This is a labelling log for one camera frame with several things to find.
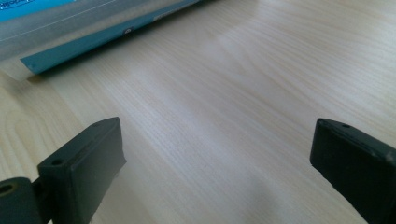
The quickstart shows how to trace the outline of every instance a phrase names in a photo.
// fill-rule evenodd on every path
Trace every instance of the screw hole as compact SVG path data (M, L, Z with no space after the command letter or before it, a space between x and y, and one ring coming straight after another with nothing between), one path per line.
M52 165L60 165L62 163L63 163L62 160L55 160L55 161L52 162Z
M9 192L11 192L14 189L14 186L12 185L4 185L0 187L0 195L3 194L8 194Z

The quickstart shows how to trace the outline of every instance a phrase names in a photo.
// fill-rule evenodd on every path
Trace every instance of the light wood surface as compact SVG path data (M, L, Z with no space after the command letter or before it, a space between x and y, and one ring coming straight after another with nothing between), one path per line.
M309 163L317 118L396 147L396 2L214 0L55 68L0 74L0 179L120 117L92 222L366 223Z

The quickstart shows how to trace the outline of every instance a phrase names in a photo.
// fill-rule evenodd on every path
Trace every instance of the wooden table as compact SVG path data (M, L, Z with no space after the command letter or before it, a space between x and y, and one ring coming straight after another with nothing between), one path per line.
M0 179L120 117L93 223L365 223L309 162L317 118L396 146L396 2L213 0L52 69L0 74Z

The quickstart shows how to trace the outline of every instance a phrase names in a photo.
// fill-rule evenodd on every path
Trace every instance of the wood grain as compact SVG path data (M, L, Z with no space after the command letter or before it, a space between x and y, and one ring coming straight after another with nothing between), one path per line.
M309 163L317 118L396 147L396 2L206 1L41 77L0 76L0 177L119 116L93 223L365 223Z

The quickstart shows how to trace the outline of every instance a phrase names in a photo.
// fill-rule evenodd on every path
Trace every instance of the tabletop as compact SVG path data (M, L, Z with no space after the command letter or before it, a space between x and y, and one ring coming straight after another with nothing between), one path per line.
M45 74L0 74L0 179L120 117L92 223L366 223L309 162L318 118L396 147L396 2L212 0Z

